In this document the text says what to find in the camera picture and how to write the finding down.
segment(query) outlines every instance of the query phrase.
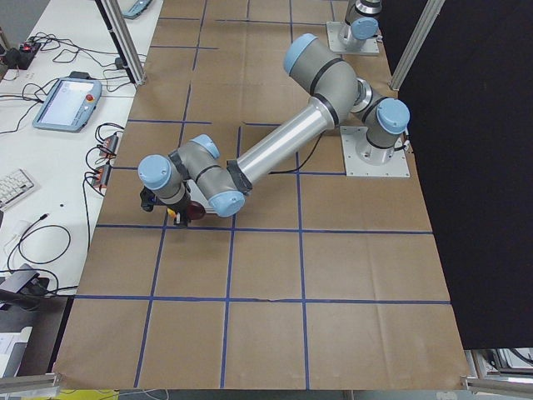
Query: white table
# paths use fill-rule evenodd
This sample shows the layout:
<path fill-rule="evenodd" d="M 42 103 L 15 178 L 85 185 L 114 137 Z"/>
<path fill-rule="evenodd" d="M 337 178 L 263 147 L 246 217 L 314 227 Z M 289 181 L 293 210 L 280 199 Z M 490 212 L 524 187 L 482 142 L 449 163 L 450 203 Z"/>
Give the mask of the white table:
<path fill-rule="evenodd" d="M 162 0 L 153 0 L 139 18 L 126 20 L 128 30 L 132 35 L 132 40 L 139 54 L 148 54 L 162 3 Z M 53 33 L 58 38 L 71 39 L 82 48 L 110 53 L 117 52 L 97 5 L 93 0 L 52 0 L 30 36 L 37 33 Z M 49 48 L 54 48 L 55 46 L 56 43 L 54 42 L 48 45 Z M 93 78 L 101 79 L 104 78 L 104 69 L 114 68 L 114 66 L 103 68 L 84 53 L 78 54 L 74 62 L 53 62 L 52 60 L 63 49 L 73 50 L 74 48 L 62 45 L 57 50 L 38 52 L 27 71 L 20 71 L 19 76 L 14 81 L 3 80 L 0 82 L 0 93 L 21 93 L 22 88 L 27 83 L 36 83 L 42 86 L 54 78 L 68 76 L 71 71 L 89 73 Z M 118 54 L 91 54 L 103 65 L 113 63 L 115 58 L 118 57 Z M 71 56 L 72 54 L 67 52 L 62 55 L 60 60 L 68 60 Z M 5 78 L 13 79 L 16 74 L 16 70 L 10 70 L 7 72 Z M 126 72 L 124 70 L 106 72 L 106 76 L 126 76 Z M 109 81 L 109 87 L 113 90 L 117 85 L 127 82 L 129 82 L 129 78 L 127 77 L 113 79 Z M 132 84 L 123 86 L 116 90 L 116 92 L 109 92 L 105 82 L 102 82 L 102 84 L 104 85 L 103 96 L 128 98 L 135 96 L 135 87 Z"/>
<path fill-rule="evenodd" d="M 153 0 L 148 10 L 138 19 L 127 21 L 139 53 L 148 52 L 162 2 L 163 0 Z M 58 38 L 70 38 L 85 48 L 116 52 L 93 0 L 51 0 L 32 34 L 38 32 L 54 33 Z M 20 94 L 27 83 L 43 85 L 51 79 L 67 76 L 71 71 L 87 72 L 95 78 L 102 77 L 103 68 L 82 54 L 73 63 L 53 63 L 52 58 L 60 51 L 61 49 L 40 52 L 31 67 L 27 71 L 21 71 L 16 80 L 4 80 L 0 83 L 0 93 Z M 115 58 L 98 54 L 95 57 L 102 63 L 110 63 Z M 12 78 L 14 73 L 11 71 L 6 78 Z M 128 82 L 126 78 L 117 81 Z M 49 217 L 37 226 L 58 224 L 67 228 L 72 235 L 72 243 L 65 255 L 56 262 L 43 266 L 58 275 L 62 287 L 77 285 L 87 256 L 87 222 L 82 194 L 83 173 L 87 171 L 85 155 L 87 150 L 97 144 L 94 131 L 99 124 L 117 123 L 125 126 L 134 95 L 135 88 L 131 84 L 113 93 L 104 90 L 87 126 L 78 133 L 33 128 L 31 122 L 40 107 L 36 106 L 23 120 L 17 132 L 0 135 L 0 176 L 21 168 L 40 186 L 37 191 L 5 212 L 0 228 L 0 247 L 3 248 L 10 240 L 18 221 L 32 223 L 44 213 L 49 213 Z M 15 128 L 19 118 L 31 105 L 32 102 L 21 100 L 2 100 L 0 132 Z M 103 128 L 102 135 L 105 137 L 114 131 L 112 128 Z M 90 163 L 93 165 L 97 158 L 98 151 L 94 151 L 89 158 Z M 89 187 L 87 204 L 93 230 L 102 206 L 102 198 Z M 66 234 L 60 230 L 45 229 L 24 243 L 24 251 L 36 261 L 47 260 L 62 251 L 66 239 Z M 5 261 L 5 254 L 0 251 L 0 267 L 5 265 Z M 19 256 L 12 259 L 12 268 L 19 268 L 21 264 L 22 259 Z M 54 288 L 54 283 L 51 282 L 51 288 Z"/>

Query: blue joint cap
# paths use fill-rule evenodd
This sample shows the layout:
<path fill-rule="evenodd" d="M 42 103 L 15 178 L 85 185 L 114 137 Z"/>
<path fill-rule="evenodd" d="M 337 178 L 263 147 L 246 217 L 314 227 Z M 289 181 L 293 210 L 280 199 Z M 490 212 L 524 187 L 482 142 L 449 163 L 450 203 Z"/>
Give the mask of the blue joint cap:
<path fill-rule="evenodd" d="M 291 74 L 292 67 L 296 64 L 296 61 L 304 52 L 304 50 L 311 44 L 313 40 L 317 39 L 315 35 L 310 33 L 304 33 L 297 40 L 295 40 L 289 49 L 286 51 L 285 59 L 283 60 L 283 68 L 289 75 Z"/>
<path fill-rule="evenodd" d="M 209 205 L 219 217 L 230 217 L 244 205 L 244 195 L 237 190 L 218 193 L 209 199 Z"/>
<path fill-rule="evenodd" d="M 363 17 L 357 19 L 351 26 L 351 35 L 358 40 L 367 40 L 377 34 L 379 24 L 372 17 Z"/>
<path fill-rule="evenodd" d="M 137 173 L 144 186 L 150 190 L 158 190 L 170 180 L 172 174 L 171 164 L 166 157 L 158 154 L 151 155 L 143 158 Z"/>
<path fill-rule="evenodd" d="M 393 135 L 403 133 L 411 119 L 409 108 L 401 100 L 394 98 L 386 98 L 380 102 L 376 115 L 383 129 Z"/>
<path fill-rule="evenodd" d="M 220 152 L 218 151 L 217 145 L 206 134 L 196 136 L 194 139 L 191 139 L 191 142 L 197 143 L 205 148 L 213 156 L 213 158 L 217 159 L 220 157 Z"/>

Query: black wall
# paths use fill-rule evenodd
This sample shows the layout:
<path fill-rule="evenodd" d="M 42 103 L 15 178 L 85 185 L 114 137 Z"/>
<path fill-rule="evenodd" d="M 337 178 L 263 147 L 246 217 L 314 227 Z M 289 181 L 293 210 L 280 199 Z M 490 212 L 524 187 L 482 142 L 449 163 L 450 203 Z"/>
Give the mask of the black wall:
<path fill-rule="evenodd" d="M 394 71 L 426 2 L 384 0 Z M 447 0 L 400 90 L 465 348 L 533 347 L 533 2 Z"/>

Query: black panel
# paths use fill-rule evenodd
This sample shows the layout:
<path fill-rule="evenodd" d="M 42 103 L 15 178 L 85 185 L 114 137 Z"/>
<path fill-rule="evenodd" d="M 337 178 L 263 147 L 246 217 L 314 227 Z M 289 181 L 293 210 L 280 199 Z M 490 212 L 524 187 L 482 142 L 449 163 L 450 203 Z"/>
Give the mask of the black panel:
<path fill-rule="evenodd" d="M 405 6 L 386 3 L 386 39 Z M 533 346 L 531 16 L 528 0 L 446 1 L 400 91 L 465 348 Z"/>

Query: metal bracket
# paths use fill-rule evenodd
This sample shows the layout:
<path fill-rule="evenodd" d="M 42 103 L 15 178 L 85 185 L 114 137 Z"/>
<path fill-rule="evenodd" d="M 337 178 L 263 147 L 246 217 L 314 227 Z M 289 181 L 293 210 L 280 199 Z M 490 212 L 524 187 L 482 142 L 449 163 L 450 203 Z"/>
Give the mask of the metal bracket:
<path fill-rule="evenodd" d="M 359 49 L 349 49 L 339 40 L 339 32 L 344 26 L 343 22 L 326 22 L 327 41 L 330 50 L 337 54 L 357 54 L 360 56 L 377 56 L 380 49 L 377 46 L 377 40 L 367 39 L 365 44 Z"/>
<path fill-rule="evenodd" d="M 367 130 L 367 127 L 341 127 L 346 175 L 359 178 L 409 178 L 411 175 L 403 150 L 394 152 L 391 160 L 380 166 L 370 165 L 359 158 L 356 144 L 365 137 Z M 400 146 L 401 140 L 398 139 L 396 147 Z"/>

